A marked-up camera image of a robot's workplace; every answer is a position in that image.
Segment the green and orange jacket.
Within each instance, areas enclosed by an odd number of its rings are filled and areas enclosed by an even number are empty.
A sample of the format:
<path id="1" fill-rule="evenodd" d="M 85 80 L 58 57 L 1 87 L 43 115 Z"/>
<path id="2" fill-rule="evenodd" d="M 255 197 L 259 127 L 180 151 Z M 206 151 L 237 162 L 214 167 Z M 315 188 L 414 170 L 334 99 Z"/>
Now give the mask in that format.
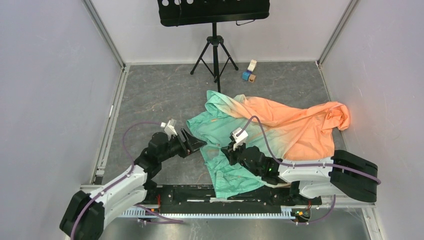
<path id="1" fill-rule="evenodd" d="M 237 128 L 248 133 L 246 145 L 266 156 L 309 161 L 330 157 L 335 144 L 332 131 L 347 129 L 351 114 L 347 106 L 330 101 L 309 108 L 295 108 L 257 96 L 229 97 L 209 90 L 205 111 L 187 120 L 193 136 L 207 142 L 201 148 L 215 194 L 228 198 L 265 185 L 241 165 L 230 165 L 221 148 L 230 143 Z"/>

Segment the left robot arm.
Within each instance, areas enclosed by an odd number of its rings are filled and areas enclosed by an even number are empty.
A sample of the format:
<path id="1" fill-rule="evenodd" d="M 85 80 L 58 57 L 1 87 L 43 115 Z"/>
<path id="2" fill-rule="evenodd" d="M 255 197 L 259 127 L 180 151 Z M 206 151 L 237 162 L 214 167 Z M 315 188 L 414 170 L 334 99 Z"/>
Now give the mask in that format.
<path id="1" fill-rule="evenodd" d="M 156 132 L 141 154 L 123 173 L 105 185 L 86 193 L 76 192 L 62 217 L 59 229 L 72 240 L 98 240 L 104 229 L 130 207 L 157 198 L 152 180 L 162 162 L 174 156 L 186 158 L 207 143 L 181 129 L 180 134 Z"/>

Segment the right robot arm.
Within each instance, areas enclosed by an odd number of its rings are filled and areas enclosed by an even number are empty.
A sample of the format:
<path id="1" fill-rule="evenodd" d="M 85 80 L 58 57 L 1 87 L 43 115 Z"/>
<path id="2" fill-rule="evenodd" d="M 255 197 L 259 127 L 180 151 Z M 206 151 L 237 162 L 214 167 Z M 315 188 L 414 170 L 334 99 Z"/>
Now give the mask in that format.
<path id="1" fill-rule="evenodd" d="M 295 204 L 327 195 L 345 195 L 365 203 L 377 201 L 377 187 L 381 183 L 378 166 L 345 150 L 303 162 L 273 159 L 258 147 L 244 144 L 223 147 L 221 152 L 231 166 L 242 166 L 271 187 L 290 184 L 288 196 Z"/>

